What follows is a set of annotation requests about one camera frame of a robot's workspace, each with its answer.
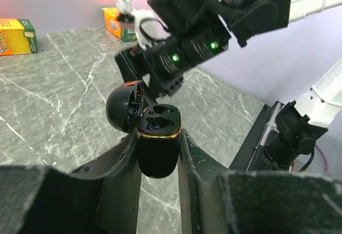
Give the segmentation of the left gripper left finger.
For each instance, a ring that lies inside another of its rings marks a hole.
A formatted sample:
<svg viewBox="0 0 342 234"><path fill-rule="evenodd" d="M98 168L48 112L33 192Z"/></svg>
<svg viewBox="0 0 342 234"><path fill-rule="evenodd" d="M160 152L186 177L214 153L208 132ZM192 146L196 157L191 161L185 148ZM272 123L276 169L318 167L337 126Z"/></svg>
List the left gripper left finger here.
<svg viewBox="0 0 342 234"><path fill-rule="evenodd" d="M1 233L135 233L136 135L70 173L1 166Z"/></svg>

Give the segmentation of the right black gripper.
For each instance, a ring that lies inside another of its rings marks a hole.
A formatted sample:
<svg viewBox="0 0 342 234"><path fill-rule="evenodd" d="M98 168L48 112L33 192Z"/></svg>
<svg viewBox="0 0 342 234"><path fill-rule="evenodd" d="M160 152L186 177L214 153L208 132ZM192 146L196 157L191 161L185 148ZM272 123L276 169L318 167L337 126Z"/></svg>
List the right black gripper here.
<svg viewBox="0 0 342 234"><path fill-rule="evenodd" d="M183 73L227 49L226 30L203 29L176 38L169 37L147 49L131 47L114 56L124 82L150 75L147 88L152 100L171 97L183 84Z"/></svg>

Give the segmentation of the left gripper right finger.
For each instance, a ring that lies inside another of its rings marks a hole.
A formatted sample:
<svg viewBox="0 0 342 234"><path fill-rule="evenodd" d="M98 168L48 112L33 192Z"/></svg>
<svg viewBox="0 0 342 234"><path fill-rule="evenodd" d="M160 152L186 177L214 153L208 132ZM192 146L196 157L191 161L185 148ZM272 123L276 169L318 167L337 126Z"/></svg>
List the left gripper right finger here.
<svg viewBox="0 0 342 234"><path fill-rule="evenodd" d="M232 171L180 135L183 233L341 233L341 181L288 171Z"/></svg>

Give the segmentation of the black earbud charging case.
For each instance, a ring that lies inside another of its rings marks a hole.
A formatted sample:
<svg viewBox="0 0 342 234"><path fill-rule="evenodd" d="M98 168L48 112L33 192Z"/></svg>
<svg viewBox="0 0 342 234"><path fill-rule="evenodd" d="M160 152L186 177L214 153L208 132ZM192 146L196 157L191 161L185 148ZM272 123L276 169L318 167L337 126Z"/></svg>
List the black earbud charging case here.
<svg viewBox="0 0 342 234"><path fill-rule="evenodd" d="M150 178L165 178L176 168L180 155L181 113L169 104L148 105L144 82L126 82L106 101L106 117L116 130L137 138L137 161Z"/></svg>

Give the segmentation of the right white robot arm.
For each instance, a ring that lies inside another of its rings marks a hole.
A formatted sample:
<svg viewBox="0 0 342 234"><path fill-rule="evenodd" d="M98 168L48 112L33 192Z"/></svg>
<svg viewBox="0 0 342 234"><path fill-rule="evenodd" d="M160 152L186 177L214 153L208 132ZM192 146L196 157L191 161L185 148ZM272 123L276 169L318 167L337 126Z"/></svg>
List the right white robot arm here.
<svg viewBox="0 0 342 234"><path fill-rule="evenodd" d="M291 0L147 0L150 11L132 10L119 1L119 21L133 24L138 45L119 52L115 61L124 82L149 74L142 90L152 100L173 95L183 74L225 52L229 40L240 47L255 35L282 29L290 22ZM290 170L295 159L313 156L316 141L341 110L341 62L292 102L269 108L251 155L239 151L231 169Z"/></svg>

